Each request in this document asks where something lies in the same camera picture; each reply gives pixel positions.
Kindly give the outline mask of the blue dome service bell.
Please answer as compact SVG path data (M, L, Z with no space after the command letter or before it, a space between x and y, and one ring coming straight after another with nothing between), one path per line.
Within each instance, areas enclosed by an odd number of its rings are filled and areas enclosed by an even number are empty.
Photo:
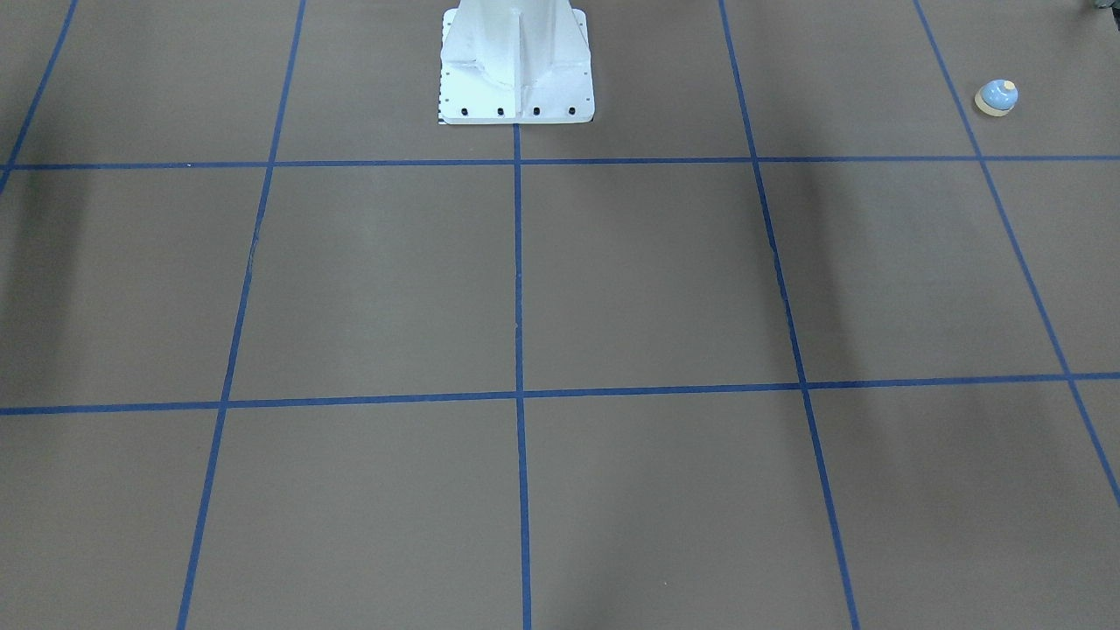
M976 110L984 115L1001 118L1019 104L1019 87L1011 80L997 78L976 91Z

